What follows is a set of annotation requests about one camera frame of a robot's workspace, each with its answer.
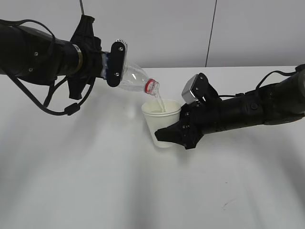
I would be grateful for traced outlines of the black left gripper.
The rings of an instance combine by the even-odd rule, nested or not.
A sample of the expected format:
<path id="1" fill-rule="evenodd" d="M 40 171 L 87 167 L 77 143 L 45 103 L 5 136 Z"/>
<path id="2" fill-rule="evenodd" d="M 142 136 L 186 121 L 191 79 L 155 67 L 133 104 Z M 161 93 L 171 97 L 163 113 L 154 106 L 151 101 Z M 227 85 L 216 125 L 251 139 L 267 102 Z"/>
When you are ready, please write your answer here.
<path id="1" fill-rule="evenodd" d="M 94 21 L 95 18 L 92 16 L 81 15 L 70 39 L 81 51 L 79 67 L 68 78 L 69 98 L 73 100 L 82 99 L 82 92 L 90 76 L 106 79 L 102 57 L 104 52 L 101 48 L 101 39 L 93 33 Z"/>

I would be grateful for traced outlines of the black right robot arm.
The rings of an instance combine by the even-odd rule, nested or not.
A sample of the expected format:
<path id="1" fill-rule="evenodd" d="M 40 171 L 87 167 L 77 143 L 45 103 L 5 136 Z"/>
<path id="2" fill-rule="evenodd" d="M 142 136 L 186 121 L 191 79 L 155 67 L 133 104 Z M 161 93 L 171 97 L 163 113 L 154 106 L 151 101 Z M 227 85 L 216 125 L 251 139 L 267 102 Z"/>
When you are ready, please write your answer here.
<path id="1" fill-rule="evenodd" d="M 193 149 L 206 134 L 256 125 L 280 125 L 305 116 L 305 66 L 293 72 L 277 71 L 286 79 L 246 93 L 219 95 L 205 74 L 193 76 L 185 85 L 179 120 L 154 135 L 157 140 Z"/>

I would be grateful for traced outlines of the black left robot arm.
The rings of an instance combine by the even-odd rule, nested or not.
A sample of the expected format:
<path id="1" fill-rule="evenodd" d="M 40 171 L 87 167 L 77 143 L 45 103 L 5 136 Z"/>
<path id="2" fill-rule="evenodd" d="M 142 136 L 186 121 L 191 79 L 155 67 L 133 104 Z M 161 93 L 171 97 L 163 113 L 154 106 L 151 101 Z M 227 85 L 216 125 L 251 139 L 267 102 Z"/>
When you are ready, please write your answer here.
<path id="1" fill-rule="evenodd" d="M 82 15 L 69 41 L 47 29 L 25 26 L 29 20 L 0 21 L 0 73 L 36 85 L 50 86 L 66 76 L 69 98 L 80 100 L 84 87 L 102 71 L 100 38 L 94 36 L 94 18 Z"/>

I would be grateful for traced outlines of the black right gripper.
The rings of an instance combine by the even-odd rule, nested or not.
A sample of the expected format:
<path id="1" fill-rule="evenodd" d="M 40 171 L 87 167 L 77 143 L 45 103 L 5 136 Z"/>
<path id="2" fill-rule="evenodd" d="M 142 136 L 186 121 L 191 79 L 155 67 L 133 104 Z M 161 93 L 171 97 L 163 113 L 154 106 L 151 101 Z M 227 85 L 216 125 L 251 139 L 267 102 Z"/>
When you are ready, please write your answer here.
<path id="1" fill-rule="evenodd" d="M 223 131 L 220 120 L 222 102 L 222 99 L 216 99 L 211 103 L 197 100 L 191 104 L 184 104 L 178 122 L 154 133 L 157 140 L 179 144 L 185 149 L 196 148 L 204 135 Z"/>

